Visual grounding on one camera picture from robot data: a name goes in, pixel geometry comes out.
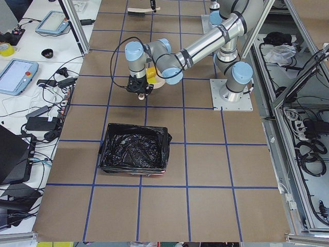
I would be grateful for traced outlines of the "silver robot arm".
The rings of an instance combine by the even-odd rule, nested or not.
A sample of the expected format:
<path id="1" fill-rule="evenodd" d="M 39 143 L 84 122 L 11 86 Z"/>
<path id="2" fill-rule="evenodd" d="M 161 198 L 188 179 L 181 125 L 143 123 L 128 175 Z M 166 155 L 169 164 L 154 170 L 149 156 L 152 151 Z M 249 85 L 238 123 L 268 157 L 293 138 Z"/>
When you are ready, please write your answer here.
<path id="1" fill-rule="evenodd" d="M 153 86 L 147 82 L 145 65 L 148 62 L 154 63 L 156 71 L 161 73 L 160 77 L 167 84 L 177 84 L 183 78 L 185 70 L 253 28 L 260 19 L 263 5 L 263 1 L 230 2 L 226 20 L 176 54 L 171 53 L 167 39 L 148 44 L 143 44 L 140 40 L 127 43 L 125 58 L 129 63 L 130 76 L 125 89 L 138 95 L 148 95 L 153 90 Z"/>

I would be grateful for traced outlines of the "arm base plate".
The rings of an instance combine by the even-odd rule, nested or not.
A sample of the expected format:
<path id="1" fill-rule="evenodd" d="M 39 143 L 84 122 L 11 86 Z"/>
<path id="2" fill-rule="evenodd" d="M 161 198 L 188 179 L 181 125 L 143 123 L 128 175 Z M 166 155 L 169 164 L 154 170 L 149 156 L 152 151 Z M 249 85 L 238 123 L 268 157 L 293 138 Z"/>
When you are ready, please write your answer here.
<path id="1" fill-rule="evenodd" d="M 214 28 L 214 26 L 210 22 L 210 15 L 202 14 L 201 23 L 202 23 L 203 34 L 206 34 L 207 32 L 209 32 Z"/>
<path id="2" fill-rule="evenodd" d="M 215 111 L 242 111 L 252 112 L 248 85 L 240 93 L 234 93 L 226 87 L 227 79 L 210 79 L 210 89 L 212 96 L 213 109 Z"/>

